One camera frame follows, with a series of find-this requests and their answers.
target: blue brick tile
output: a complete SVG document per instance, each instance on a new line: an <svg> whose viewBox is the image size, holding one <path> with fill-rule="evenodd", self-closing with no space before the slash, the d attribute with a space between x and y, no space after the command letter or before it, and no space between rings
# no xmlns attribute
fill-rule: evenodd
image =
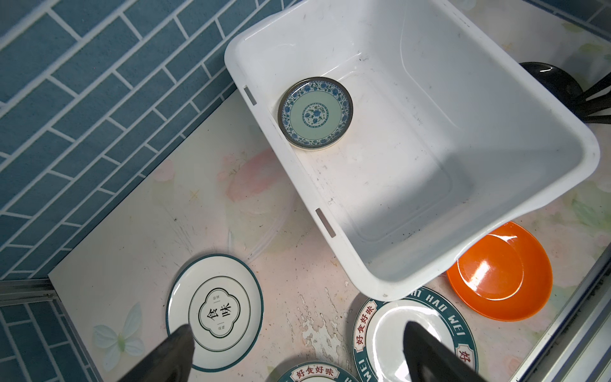
<svg viewBox="0 0 611 382"><path fill-rule="evenodd" d="M282 10L282 3L280 3L280 0L269 1L267 4L261 7L257 11L257 13L252 18L250 18L250 20L245 22L245 24L240 27L239 31L236 32L236 34L242 33L243 31L250 28L254 24L257 24L259 21L266 18L267 16L271 16L274 13L280 12L281 10Z"/></svg>
<svg viewBox="0 0 611 382"><path fill-rule="evenodd" d="M212 23L202 31L191 43L176 55L166 68L175 79L187 74L208 52L222 41L221 33L216 24Z"/></svg>
<svg viewBox="0 0 611 382"><path fill-rule="evenodd" d="M66 221L74 224L85 224L111 196L102 191L95 191Z"/></svg>
<svg viewBox="0 0 611 382"><path fill-rule="evenodd" d="M184 131L183 134L188 137L199 125L202 124L202 122L208 118L210 116L210 114L212 114L212 112L214 110L216 110L216 108L218 108L221 105L222 101L220 98L217 98L216 101L212 102L212 105L210 105L206 110L204 110L204 112L202 113L201 116L199 116L195 121L193 121L192 124L190 124L189 127L187 127Z"/></svg>
<svg viewBox="0 0 611 382"><path fill-rule="evenodd" d="M138 0L125 16L130 19L141 35L148 34L184 0Z"/></svg>
<svg viewBox="0 0 611 382"><path fill-rule="evenodd" d="M129 100L121 105L121 107L112 114L112 118L123 127L128 128L173 85L174 83L167 74L163 70L160 70L134 93Z"/></svg>
<svg viewBox="0 0 611 382"><path fill-rule="evenodd" d="M146 147L141 148L134 156L128 160L104 185L102 188L118 192L140 169L151 159L155 153Z"/></svg>
<svg viewBox="0 0 611 382"><path fill-rule="evenodd" d="M159 126L163 124L161 119L154 112L150 112L144 117L136 126L134 126L129 133L127 133L119 142L115 144L108 152L107 156L118 161L123 162L131 155L136 149L143 144L148 137L151 136L157 130Z"/></svg>
<svg viewBox="0 0 611 382"><path fill-rule="evenodd" d="M7 203L70 146L70 142L45 132L0 172L0 205Z"/></svg>
<svg viewBox="0 0 611 382"><path fill-rule="evenodd" d="M72 138L80 137L130 90L114 75L109 75L78 105L53 126Z"/></svg>
<svg viewBox="0 0 611 382"><path fill-rule="evenodd" d="M70 327L70 324L68 323L68 320L66 320L65 316L62 317L62 323L64 323L64 328L66 328L66 331L68 332L68 335L72 339L72 343L75 345L75 348L76 348L76 351L78 352L79 358L82 360L82 363L84 365L87 365L89 362L88 362L87 358L85 357L85 354L83 354L81 346L79 345L79 342L76 340L75 334L72 331L72 329Z"/></svg>
<svg viewBox="0 0 611 382"><path fill-rule="evenodd" d="M10 382L27 381L27 379L23 376L21 367L19 367L19 362L17 362L16 359L0 362L0 375L2 375L3 378L6 378L6 381Z"/></svg>
<svg viewBox="0 0 611 382"><path fill-rule="evenodd" d="M55 268L60 261L66 257L66 255L70 253L70 251L59 251L47 264L44 264L42 268L36 272L32 278L33 279L46 279L49 277L49 273Z"/></svg>
<svg viewBox="0 0 611 382"><path fill-rule="evenodd" d="M3 1L0 15L0 36L12 28L22 17L39 5L42 0Z"/></svg>
<svg viewBox="0 0 611 382"><path fill-rule="evenodd" d="M197 111L191 105L185 106L170 122L167 123L161 129L161 131L155 134L154 137L148 142L154 149L161 150L163 147L176 137L176 135L182 130L187 123L189 123L195 116Z"/></svg>
<svg viewBox="0 0 611 382"><path fill-rule="evenodd" d="M7 323L25 321L30 319L30 315L27 314L26 307L23 304L0 307L0 312L2 312L4 320Z"/></svg>
<svg viewBox="0 0 611 382"><path fill-rule="evenodd" d="M218 97L223 89L225 89L232 82L232 78L229 72L225 69L217 78L212 80L201 93L193 98L193 103L200 109L203 110L210 102Z"/></svg>
<svg viewBox="0 0 611 382"><path fill-rule="evenodd" d="M61 0L53 10L81 36L109 15L123 0Z"/></svg>
<svg viewBox="0 0 611 382"><path fill-rule="evenodd" d="M8 101L74 42L49 15L42 16L0 51L0 101Z"/></svg>
<svg viewBox="0 0 611 382"><path fill-rule="evenodd" d="M233 94L233 92L236 90L237 90L237 87L235 86L235 84L232 84L227 90L223 92L223 98L227 99L227 97Z"/></svg>
<svg viewBox="0 0 611 382"><path fill-rule="evenodd" d="M122 133L123 130L112 123L108 121L102 122L100 126L96 127L91 134L53 167L53 170L71 177L77 176Z"/></svg>
<svg viewBox="0 0 611 382"><path fill-rule="evenodd" d="M43 382L55 378L55 371L46 355L42 342L38 338L38 334L36 334L34 325L25 323L11 326L9 330L32 382Z"/></svg>
<svg viewBox="0 0 611 382"><path fill-rule="evenodd" d="M178 19L185 32L190 36L210 20L226 3L228 3L228 0L194 0L178 14Z"/></svg>
<svg viewBox="0 0 611 382"><path fill-rule="evenodd" d="M116 165L98 160L85 174L58 197L36 220L13 241L14 244L35 245L77 204L93 191L114 169Z"/></svg>
<svg viewBox="0 0 611 382"><path fill-rule="evenodd" d="M53 76L80 93L137 42L138 38L129 27L117 18L60 66Z"/></svg>
<svg viewBox="0 0 611 382"><path fill-rule="evenodd" d="M28 304L32 315L42 332L42 336L45 338L47 345L54 345L63 341L67 341L66 335L62 330L57 316L51 308L49 301L42 301L40 303Z"/></svg>
<svg viewBox="0 0 611 382"><path fill-rule="evenodd" d="M60 249L78 228L72 226L59 226L35 250L15 268L16 271L33 271L45 262L56 250Z"/></svg>
<svg viewBox="0 0 611 382"><path fill-rule="evenodd" d="M71 95L44 80L0 119L0 151L15 151L70 101Z"/></svg>
<svg viewBox="0 0 611 382"><path fill-rule="evenodd" d="M59 372L64 377L66 382L86 381L85 371L72 351L72 347L68 345L58 346L51 349L51 354L57 363Z"/></svg>
<svg viewBox="0 0 611 382"><path fill-rule="evenodd" d="M237 0L227 8L219 16L219 23L225 35L229 35L256 8L255 0Z"/></svg>
<svg viewBox="0 0 611 382"><path fill-rule="evenodd" d="M210 57L208 57L208 59L204 62L206 68L208 68L208 71L213 76L225 66L225 49L227 49L227 44L229 44L229 41L215 50L214 53L211 54Z"/></svg>
<svg viewBox="0 0 611 382"><path fill-rule="evenodd" d="M29 251L28 248L6 247L0 251L0 276L10 269L23 255Z"/></svg>
<svg viewBox="0 0 611 382"><path fill-rule="evenodd" d="M68 180L53 174L45 174L34 184L15 204L9 208L9 212L22 215L35 215L49 202L65 185Z"/></svg>
<svg viewBox="0 0 611 382"><path fill-rule="evenodd" d="M0 325L0 358L6 358L13 355L13 348L10 346L9 338L6 336L6 332L4 332L4 327Z"/></svg>
<svg viewBox="0 0 611 382"><path fill-rule="evenodd" d="M545 0L545 2L582 20L589 19L602 6L596 0Z"/></svg>
<svg viewBox="0 0 611 382"><path fill-rule="evenodd" d="M611 7L606 7L590 21L590 24L611 33Z"/></svg>
<svg viewBox="0 0 611 382"><path fill-rule="evenodd" d="M0 215L0 243L4 244L26 221L23 218Z"/></svg>
<svg viewBox="0 0 611 382"><path fill-rule="evenodd" d="M170 21L125 61L117 71L130 84L135 86L183 42L185 42L185 37L180 32L178 25L174 21Z"/></svg>
<svg viewBox="0 0 611 382"><path fill-rule="evenodd" d="M166 159L167 156L170 155L170 153L172 153L174 149L176 149L183 141L184 139L181 137L174 139L174 141L168 147L166 147L165 150L157 155L157 158L155 158L154 161L152 161L144 170L142 170L142 175L148 176L151 172L153 172L153 170L155 170L157 166L159 166L161 162L163 162L163 160Z"/></svg>
<svg viewBox="0 0 611 382"><path fill-rule="evenodd" d="M208 75L203 68L197 68L176 89L170 93L159 105L157 110L166 117L170 117L180 106L191 98L206 82Z"/></svg>

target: black utensil handle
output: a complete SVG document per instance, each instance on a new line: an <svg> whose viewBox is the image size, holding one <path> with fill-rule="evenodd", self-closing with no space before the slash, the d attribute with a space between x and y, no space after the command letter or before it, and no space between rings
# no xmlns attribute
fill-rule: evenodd
<svg viewBox="0 0 611 382"><path fill-rule="evenodd" d="M611 86L611 73L601 78L596 84L592 85L591 88L581 93L581 95L577 96L574 99L575 103L583 103L586 99L592 97L594 94L600 92Z"/></svg>

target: plate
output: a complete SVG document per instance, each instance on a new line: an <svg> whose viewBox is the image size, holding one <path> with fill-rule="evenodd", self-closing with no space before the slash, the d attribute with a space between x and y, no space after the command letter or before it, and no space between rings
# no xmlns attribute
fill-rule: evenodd
<svg viewBox="0 0 611 382"><path fill-rule="evenodd" d="M293 145L321 149L337 142L352 121L352 98L334 79L313 77L293 85L278 107L278 125Z"/></svg>
<svg viewBox="0 0 611 382"><path fill-rule="evenodd" d="M478 370L477 349L469 325L448 300L422 287L409 296L385 303L369 299L353 332L353 355L362 381L410 382L403 354L403 332L416 321L463 362Z"/></svg>
<svg viewBox="0 0 611 382"><path fill-rule="evenodd" d="M465 304L498 321L531 317L552 293L552 265L545 250L511 221L475 243L447 274Z"/></svg>
<svg viewBox="0 0 611 382"><path fill-rule="evenodd" d="M346 370L328 362L306 362L297 365L280 377L278 382L359 382Z"/></svg>
<svg viewBox="0 0 611 382"><path fill-rule="evenodd" d="M263 323L263 295L254 273L225 254L203 256L178 276L167 302L167 334L188 323L193 369L219 372L252 349Z"/></svg>

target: floral countertop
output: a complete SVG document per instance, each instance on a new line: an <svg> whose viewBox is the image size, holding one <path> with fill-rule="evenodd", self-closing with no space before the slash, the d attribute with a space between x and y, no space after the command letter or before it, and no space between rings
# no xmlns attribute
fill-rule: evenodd
<svg viewBox="0 0 611 382"><path fill-rule="evenodd" d="M456 0L518 62L541 61L583 88L606 74L611 43L521 0ZM590 125L601 162L586 181L515 221L541 242L554 271L552 296L514 323L465 306L442 275L427 286L462 313L480 374L505 382L521 365L611 241L611 130ZM182 266L206 253L240 257L265 305L253 350L236 366L190 380L275 382L306 360L356 374L351 331L367 299L350 283L236 92L149 175L51 273L68 314L107 382L166 337L169 290Z"/></svg>

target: orange bowl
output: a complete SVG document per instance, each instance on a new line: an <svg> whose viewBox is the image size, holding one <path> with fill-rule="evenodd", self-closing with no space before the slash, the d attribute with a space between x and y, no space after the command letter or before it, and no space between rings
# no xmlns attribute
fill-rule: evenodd
<svg viewBox="0 0 611 382"><path fill-rule="evenodd" d="M465 304L498 321L531 317L552 293L552 266L545 250L511 221L469 248L447 275Z"/></svg>

